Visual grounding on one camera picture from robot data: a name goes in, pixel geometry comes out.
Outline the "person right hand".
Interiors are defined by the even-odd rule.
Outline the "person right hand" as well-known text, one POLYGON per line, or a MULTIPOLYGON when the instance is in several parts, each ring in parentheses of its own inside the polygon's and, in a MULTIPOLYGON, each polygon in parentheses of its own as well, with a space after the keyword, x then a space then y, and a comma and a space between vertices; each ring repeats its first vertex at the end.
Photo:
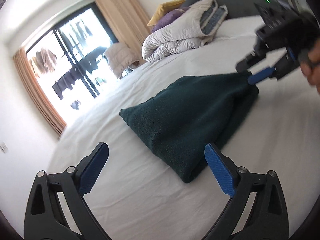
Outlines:
POLYGON ((308 61, 303 61, 300 64, 300 70, 304 77, 308 80, 311 87, 316 87, 318 94, 320 93, 320 41, 316 40, 313 47, 308 51, 308 61))

